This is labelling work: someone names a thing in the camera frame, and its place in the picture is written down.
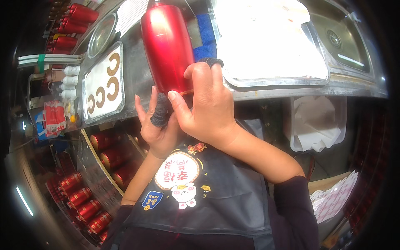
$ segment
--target hand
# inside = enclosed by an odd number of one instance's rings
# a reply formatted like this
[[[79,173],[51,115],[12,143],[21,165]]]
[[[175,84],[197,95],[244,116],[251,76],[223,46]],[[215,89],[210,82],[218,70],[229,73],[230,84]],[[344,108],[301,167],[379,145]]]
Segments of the hand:
[[[239,127],[233,115],[232,93],[222,83],[222,68],[205,62],[191,64],[184,77],[193,81],[193,110],[176,91],[168,98],[181,129],[194,138],[221,149],[235,139]]]
[[[168,120],[167,127],[162,129],[161,127],[154,126],[150,118],[154,114],[157,106],[157,96],[158,91],[155,86],[151,88],[151,97],[149,103],[149,110],[147,113],[144,111],[142,105],[140,104],[140,97],[135,96],[135,107],[138,112],[140,123],[142,124],[142,129],[140,134],[143,139],[150,145],[150,151],[152,154],[159,158],[165,159],[169,156],[178,140],[179,124],[176,119],[175,112],[171,114]]]

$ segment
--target green tape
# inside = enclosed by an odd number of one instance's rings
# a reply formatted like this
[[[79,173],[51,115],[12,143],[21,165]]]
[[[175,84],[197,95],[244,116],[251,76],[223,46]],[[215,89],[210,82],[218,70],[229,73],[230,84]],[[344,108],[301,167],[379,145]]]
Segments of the green tape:
[[[46,57],[45,54],[40,54],[38,57],[38,66],[39,66],[39,73],[44,73],[44,58]]]

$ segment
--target metal bowl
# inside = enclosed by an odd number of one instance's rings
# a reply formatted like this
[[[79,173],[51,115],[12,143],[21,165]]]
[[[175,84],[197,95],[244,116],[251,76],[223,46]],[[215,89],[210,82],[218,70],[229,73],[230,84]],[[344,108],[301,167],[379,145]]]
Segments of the metal bowl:
[[[94,29],[88,45],[88,57],[94,58],[103,53],[114,40],[117,15],[111,12]]]

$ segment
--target forearm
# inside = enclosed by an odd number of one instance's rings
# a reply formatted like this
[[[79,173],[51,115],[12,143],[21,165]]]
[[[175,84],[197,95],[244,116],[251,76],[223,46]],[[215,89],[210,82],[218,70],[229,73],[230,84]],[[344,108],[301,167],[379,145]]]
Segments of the forearm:
[[[164,160],[155,157],[151,150],[149,151],[142,165],[130,181],[124,197],[121,200],[121,205],[134,205],[136,203],[163,161]]]
[[[253,136],[240,126],[232,134],[235,134],[234,140],[219,149],[252,166],[268,182],[275,184],[297,175],[304,176],[301,166],[287,153]]]

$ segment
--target white plastic bottle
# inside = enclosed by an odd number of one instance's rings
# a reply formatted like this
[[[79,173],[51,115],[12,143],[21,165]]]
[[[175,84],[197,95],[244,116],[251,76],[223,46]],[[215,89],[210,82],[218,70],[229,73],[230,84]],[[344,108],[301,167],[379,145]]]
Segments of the white plastic bottle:
[[[80,71],[80,66],[66,66],[64,69],[64,74],[66,76],[77,76],[79,75],[79,71]]]
[[[61,84],[61,85],[60,85],[60,89],[61,89],[61,90],[74,90],[74,89],[75,89],[75,85],[65,85],[65,84]]]
[[[74,86],[76,86],[78,84],[78,76],[66,76],[61,80],[61,82],[64,85],[74,85]]]
[[[76,97],[76,90],[63,90],[60,93],[60,96],[65,99],[65,98],[71,98],[74,99]]]

